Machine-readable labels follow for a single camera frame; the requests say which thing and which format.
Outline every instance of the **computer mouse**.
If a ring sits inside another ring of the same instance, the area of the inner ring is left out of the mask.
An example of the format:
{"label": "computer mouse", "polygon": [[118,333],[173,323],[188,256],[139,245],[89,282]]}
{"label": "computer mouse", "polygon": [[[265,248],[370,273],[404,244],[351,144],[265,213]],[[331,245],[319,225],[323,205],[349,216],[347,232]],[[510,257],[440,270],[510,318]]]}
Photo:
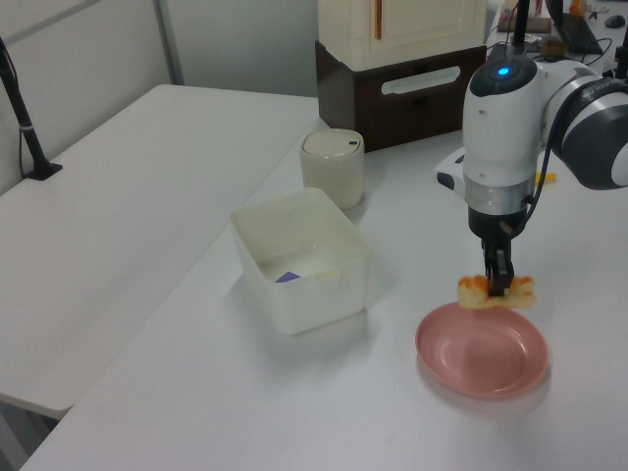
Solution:
{"label": "computer mouse", "polygon": [[626,24],[626,20],[621,15],[615,15],[610,17],[608,20],[604,22],[606,27],[622,27]]}

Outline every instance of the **purple object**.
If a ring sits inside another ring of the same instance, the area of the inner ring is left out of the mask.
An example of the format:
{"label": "purple object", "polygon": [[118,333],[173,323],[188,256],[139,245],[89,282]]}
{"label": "purple object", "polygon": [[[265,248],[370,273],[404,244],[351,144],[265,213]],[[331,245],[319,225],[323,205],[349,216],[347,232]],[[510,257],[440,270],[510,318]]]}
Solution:
{"label": "purple object", "polygon": [[279,277],[278,280],[275,281],[275,283],[291,282],[292,280],[296,280],[297,278],[301,278],[301,277],[294,274],[293,272],[285,272],[283,275]]}

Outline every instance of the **translucent box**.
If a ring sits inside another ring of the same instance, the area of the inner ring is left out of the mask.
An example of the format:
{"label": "translucent box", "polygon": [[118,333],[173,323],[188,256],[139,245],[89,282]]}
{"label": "translucent box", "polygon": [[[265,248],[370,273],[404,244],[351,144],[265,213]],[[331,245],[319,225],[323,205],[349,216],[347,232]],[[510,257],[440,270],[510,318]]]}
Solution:
{"label": "translucent box", "polygon": [[231,222],[246,282],[280,333],[366,306],[371,248],[324,191],[306,188],[240,208]]}

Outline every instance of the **drawer handle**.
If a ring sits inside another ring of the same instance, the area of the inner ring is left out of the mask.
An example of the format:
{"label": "drawer handle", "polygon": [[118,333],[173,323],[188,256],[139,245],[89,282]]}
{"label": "drawer handle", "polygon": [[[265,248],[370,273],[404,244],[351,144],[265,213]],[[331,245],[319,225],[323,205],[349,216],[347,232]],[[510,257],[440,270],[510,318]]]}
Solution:
{"label": "drawer handle", "polygon": [[382,93],[385,95],[410,93],[452,83],[458,77],[460,77],[460,68],[458,66],[449,67],[448,69],[440,69],[439,71],[427,72],[417,76],[386,81],[382,84]]}
{"label": "drawer handle", "polygon": [[375,0],[375,39],[382,39],[382,2]]}

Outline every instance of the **brown drawer unit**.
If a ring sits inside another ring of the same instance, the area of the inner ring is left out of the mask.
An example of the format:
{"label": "brown drawer unit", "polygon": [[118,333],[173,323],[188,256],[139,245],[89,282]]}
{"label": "brown drawer unit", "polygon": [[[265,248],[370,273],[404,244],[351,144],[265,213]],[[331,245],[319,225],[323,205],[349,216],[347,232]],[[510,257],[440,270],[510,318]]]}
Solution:
{"label": "brown drawer unit", "polygon": [[[367,152],[460,130],[467,84],[486,60],[486,46],[479,46],[355,72],[319,41],[315,48],[319,115],[331,128],[362,134]],[[443,79],[445,71],[455,77]],[[390,85],[413,78],[430,79]]]}

